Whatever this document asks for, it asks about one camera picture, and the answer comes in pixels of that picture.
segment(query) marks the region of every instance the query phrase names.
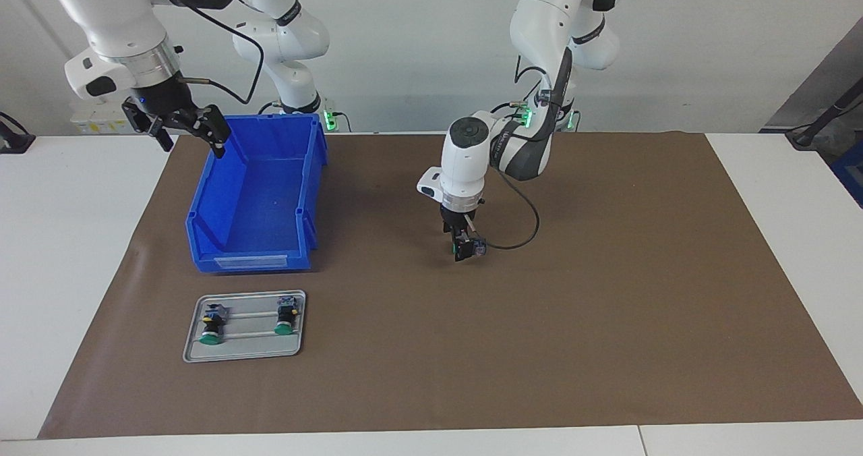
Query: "small electronic component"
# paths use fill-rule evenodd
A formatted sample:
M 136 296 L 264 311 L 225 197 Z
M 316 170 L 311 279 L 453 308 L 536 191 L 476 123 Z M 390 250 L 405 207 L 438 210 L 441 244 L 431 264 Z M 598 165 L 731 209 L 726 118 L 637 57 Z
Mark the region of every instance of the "small electronic component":
M 219 345 L 222 343 L 222 327 L 228 323 L 228 310 L 221 304 L 207 305 L 204 317 L 204 332 L 198 339 L 204 345 Z
M 293 324 L 299 315 L 299 302 L 293 296 L 284 296 L 278 299 L 278 320 L 274 332 L 278 335 L 293 334 Z

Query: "table surface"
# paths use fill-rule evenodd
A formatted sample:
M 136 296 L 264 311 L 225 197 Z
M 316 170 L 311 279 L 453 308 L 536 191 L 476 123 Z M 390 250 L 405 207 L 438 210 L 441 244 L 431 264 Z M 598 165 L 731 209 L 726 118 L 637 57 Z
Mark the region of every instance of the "table surface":
M 863 399 L 863 210 L 782 136 L 709 134 L 779 264 Z M 43 137 L 0 156 L 0 453 L 858 455 L 863 420 L 619 428 L 154 436 L 31 441 L 126 250 L 167 155 L 147 138 Z

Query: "cable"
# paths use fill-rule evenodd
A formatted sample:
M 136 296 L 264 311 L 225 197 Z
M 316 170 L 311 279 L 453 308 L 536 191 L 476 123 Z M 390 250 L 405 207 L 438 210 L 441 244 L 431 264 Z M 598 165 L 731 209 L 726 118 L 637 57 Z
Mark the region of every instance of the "cable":
M 16 120 L 11 116 L 11 115 L 6 114 L 6 112 L 0 112 L 0 117 L 2 117 L 2 118 L 4 118 L 4 119 L 6 119 L 7 121 L 9 121 L 9 123 L 11 123 L 13 126 L 18 127 L 22 132 L 24 132 L 25 134 L 27 134 L 27 136 L 30 136 L 30 132 L 28 132 L 27 128 L 25 128 L 24 126 L 22 126 L 22 125 L 21 125 L 21 122 L 16 121 Z
M 267 111 L 267 109 L 269 109 L 270 107 L 277 107 L 277 106 L 278 106 L 278 105 L 277 105 L 277 103 L 276 103 L 276 102 L 268 102 L 268 103 L 267 103 L 267 105 L 264 105 L 264 106 L 263 106 L 263 107 L 258 111 L 258 115 L 263 114 L 263 113 L 264 113 L 265 111 Z
M 506 107 L 509 107 L 511 109 L 512 105 L 509 105 L 509 102 L 504 102 L 501 105 L 498 105 L 496 108 L 491 109 L 491 113 L 494 114 L 495 112 L 499 111 L 500 109 L 505 109 Z
M 533 228 L 533 233 L 531 233 L 530 238 L 528 238 L 526 241 L 522 241 L 522 243 L 521 243 L 521 244 L 515 244 L 515 245 L 496 245 L 496 244 L 491 243 L 490 241 L 486 241 L 486 244 L 488 245 L 488 247 L 491 247 L 492 249 L 497 249 L 497 250 L 515 250 L 515 249 L 521 249 L 521 248 L 522 248 L 522 247 L 524 247 L 525 245 L 527 245 L 527 244 L 531 243 L 531 241 L 533 241 L 533 239 L 537 237 L 537 233 L 539 233 L 539 210 L 537 210 L 537 207 L 536 207 L 536 205 L 535 205 L 535 204 L 533 204 L 533 201 L 531 201 L 531 199 L 530 199 L 530 198 L 528 198 L 526 194 L 524 194 L 523 192 L 521 192 L 521 190 L 520 190 L 520 189 L 518 189 L 518 186 L 515 186 L 515 185 L 514 185 L 514 184 L 513 184 L 513 183 L 512 183 L 512 182 L 511 182 L 511 181 L 510 181 L 510 180 L 509 180 L 509 179 L 508 179 L 504 174 L 503 174 L 503 172 L 502 172 L 501 170 L 499 170 L 499 169 L 494 169 L 494 171 L 496 171 L 498 174 L 500 174 L 500 179 L 503 179 L 503 182 L 504 182 L 504 183 L 506 183 L 506 185 L 507 185 L 507 186 L 509 186 L 509 188 L 512 188 L 512 191 L 516 192 L 516 194 L 518 194 L 518 195 L 522 198 L 522 200 L 524 200 L 524 201 L 527 203 L 527 205 L 531 207 L 531 210 L 533 210 L 533 217 L 534 217 L 534 219 L 536 219 L 536 225 L 535 225 L 535 226 L 534 226 L 534 228 Z
M 854 112 L 854 109 L 857 109 L 860 105 L 863 105 L 863 100 L 860 100 L 860 102 L 857 102 L 856 105 L 854 105 L 853 107 L 849 107 L 848 109 L 845 109 L 844 111 L 842 111 L 841 114 L 836 115 L 835 119 L 842 117 L 842 115 L 848 115 L 851 112 Z M 802 125 L 799 125 L 798 127 L 795 127 L 795 128 L 790 128 L 789 130 L 786 130 L 785 132 L 786 133 L 794 132 L 795 130 L 801 130 L 801 128 L 810 127 L 812 125 L 814 125 L 814 122 L 810 122 L 808 124 L 802 124 Z
M 539 66 L 528 66 L 526 69 L 522 69 L 522 71 L 518 71 L 521 68 L 521 55 L 518 56 L 518 61 L 515 63 L 515 83 L 518 84 L 518 81 L 524 77 L 524 74 L 527 72 L 540 72 L 546 77 L 548 77 L 548 72 L 544 69 L 539 68 Z
M 261 9 L 258 9 L 257 7 L 252 6 L 251 4 L 247 3 L 247 2 L 246 2 L 246 1 L 244 1 L 244 0 L 237 0 L 237 2 L 239 2 L 240 4 L 243 4 L 243 6 L 248 7 L 250 10 L 253 10 L 253 11 L 255 11 L 256 13 L 261 13 L 261 14 L 263 14 L 263 13 L 264 13 L 264 11 L 262 11 Z
M 521 140 L 524 140 L 525 142 L 543 142 L 543 140 L 546 140 L 551 136 L 552 136 L 551 134 L 548 134 L 548 136 L 537 138 L 537 137 L 527 137 L 527 136 L 519 136 L 518 134 L 512 134 L 510 137 L 514 137 L 515 139 L 521 139 Z
M 839 114 L 839 115 L 836 115 L 836 117 L 842 117 L 842 115 L 848 115 L 848 114 L 850 114 L 851 112 L 854 112 L 854 109 L 857 109 L 860 105 L 863 105 L 863 100 L 860 100 L 860 102 L 857 102 L 857 103 L 856 103 L 856 105 L 854 105 L 854 106 L 853 106 L 853 107 L 851 107 L 850 109 L 845 109 L 845 111 L 844 111 L 844 112 L 842 112 L 842 113 L 841 113 L 841 114 Z
M 345 121 L 348 121 L 348 132 L 351 134 L 354 134 L 354 128 L 351 127 L 351 118 L 348 117 L 348 115 L 345 114 L 345 112 L 333 112 L 332 116 L 333 117 L 344 117 Z
M 518 75 L 515 75 L 515 83 L 518 84 L 518 81 L 520 81 L 521 78 L 524 77 L 524 74 L 527 72 L 540 72 L 543 75 L 548 75 L 548 73 L 546 73 L 544 69 L 539 68 L 539 66 L 528 66 L 526 69 L 522 69 L 522 71 L 518 73 Z
M 539 79 L 539 81 L 537 82 L 537 84 L 536 84 L 536 85 L 533 85 L 533 89 L 531 89 L 531 91 L 529 91 L 529 92 L 526 94 L 525 98 L 524 98 L 524 99 L 522 99 L 522 100 L 521 100 L 521 102 L 527 102 L 527 99 L 531 97 L 531 94 L 533 94 L 533 93 L 534 93 L 534 91 L 536 91 L 536 89 L 537 89 L 537 88 L 539 88 L 539 85 L 542 85 L 542 78 L 540 78 L 540 79 Z
M 233 29 L 230 26 L 225 25 L 225 23 L 220 22 L 220 20 L 217 20 L 216 18 L 214 18 L 212 16 L 208 16 L 208 14 L 203 13 L 203 11 L 201 11 L 197 7 L 189 6 L 188 4 L 185 4 L 185 6 L 188 7 L 194 13 L 196 13 L 198 16 L 203 17 L 204 19 L 208 20 L 208 22 L 212 22 L 214 25 L 219 26 L 219 28 L 222 28 L 225 31 L 230 32 L 231 34 L 234 34 L 235 36 L 239 36 L 240 38 L 245 39 L 246 41 L 249 41 L 249 43 L 255 45 L 255 48 L 258 49 L 258 53 L 261 55 L 261 59 L 258 61 L 258 69 L 255 72 L 255 79 L 252 80 L 252 86 L 249 89 L 249 96 L 247 96 L 246 99 L 242 99 L 240 96 L 238 96 L 238 94 L 235 94 L 233 91 L 231 91 L 231 89 L 229 89 L 225 85 L 219 84 L 218 82 L 210 80 L 209 78 L 184 78 L 183 81 L 186 84 L 212 85 L 213 87 L 216 87 L 219 90 L 222 90 L 222 91 L 228 93 L 229 96 L 232 96 L 232 97 L 234 97 L 234 99 L 237 99 L 237 102 L 240 102 L 242 105 L 248 105 L 252 101 L 252 97 L 255 96 L 255 89 L 258 87 L 258 79 L 261 78 L 261 69 L 264 66 L 264 49 L 261 47 L 261 44 L 258 43 L 257 41 L 255 41 L 255 39 L 252 39 L 249 36 L 242 34 L 240 31 L 237 31 L 236 29 Z

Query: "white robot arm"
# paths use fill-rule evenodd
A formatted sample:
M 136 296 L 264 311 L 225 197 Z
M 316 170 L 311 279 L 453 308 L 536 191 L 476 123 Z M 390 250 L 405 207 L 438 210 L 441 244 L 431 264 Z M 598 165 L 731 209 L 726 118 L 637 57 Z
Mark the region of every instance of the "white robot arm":
M 129 89 L 123 110 L 138 132 L 150 134 L 169 151 L 173 141 L 165 130 L 178 128 L 210 143 L 216 156 L 224 154 L 231 130 L 215 105 L 198 108 L 188 84 L 210 80 L 185 78 L 179 71 L 182 50 L 173 47 L 164 26 L 153 13 L 154 4 L 198 9 L 221 9 L 234 0 L 59 0 L 84 30 L 89 48 L 65 65 L 69 84 L 78 96 L 92 98 Z M 275 81 L 287 112 L 316 112 L 321 98 L 311 72 L 296 60 L 326 53 L 326 28 L 297 0 L 249 0 L 265 18 L 238 26 L 262 50 L 235 34 L 238 53 L 257 62 Z
M 490 165 L 517 180 L 533 179 L 548 164 L 552 134 L 573 113 L 573 65 L 605 69 L 620 41 L 603 13 L 617 0 L 520 0 L 510 23 L 512 44 L 542 75 L 539 92 L 520 119 L 479 111 L 455 121 L 444 141 L 441 167 L 432 167 L 417 189 L 441 204 L 444 231 L 457 260 L 480 256 L 486 241 L 472 226 L 483 201 Z

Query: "green push button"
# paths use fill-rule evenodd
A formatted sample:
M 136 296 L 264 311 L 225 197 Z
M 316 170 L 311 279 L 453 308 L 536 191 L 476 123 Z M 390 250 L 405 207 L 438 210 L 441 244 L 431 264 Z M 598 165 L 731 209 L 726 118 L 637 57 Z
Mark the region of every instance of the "green push button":
M 206 335 L 200 337 L 200 339 L 198 339 L 198 341 L 200 341 L 204 345 L 210 345 L 210 346 L 218 345 L 219 343 L 222 343 L 222 340 L 219 339 L 218 336 L 210 335 L 210 334 L 206 334 Z
M 293 334 L 293 326 L 290 324 L 278 324 L 273 331 L 278 335 L 289 335 Z

